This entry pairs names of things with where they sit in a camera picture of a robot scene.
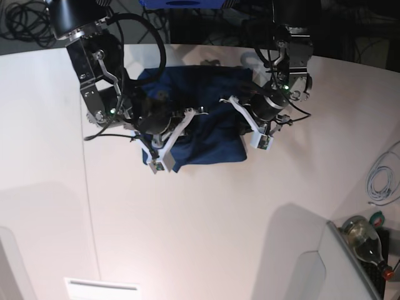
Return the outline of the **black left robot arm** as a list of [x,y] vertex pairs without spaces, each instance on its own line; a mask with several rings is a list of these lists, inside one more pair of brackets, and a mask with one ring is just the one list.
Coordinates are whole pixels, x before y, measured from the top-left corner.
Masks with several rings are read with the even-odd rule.
[[267,16],[248,21],[246,35],[271,77],[263,86],[249,85],[253,95],[246,103],[261,124],[292,125],[281,112],[288,106],[310,118],[296,106],[309,97],[313,80],[308,62],[313,55],[311,31],[321,12],[320,1],[271,1]]

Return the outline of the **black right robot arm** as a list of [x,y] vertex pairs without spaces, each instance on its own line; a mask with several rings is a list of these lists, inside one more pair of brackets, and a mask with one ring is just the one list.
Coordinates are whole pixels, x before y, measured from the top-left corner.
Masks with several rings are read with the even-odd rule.
[[[167,63],[163,40],[148,20],[130,12],[115,13],[109,1],[45,1],[45,6],[54,37],[69,40],[66,49],[89,120],[101,129],[88,136],[88,141],[122,125],[163,140],[174,131],[178,136],[186,134],[186,129],[178,129],[185,108],[161,96],[151,97],[143,89],[161,78]],[[113,24],[121,30],[121,21],[143,25],[157,44],[159,66],[147,77],[129,77],[124,66],[124,36],[116,37],[108,30]]]

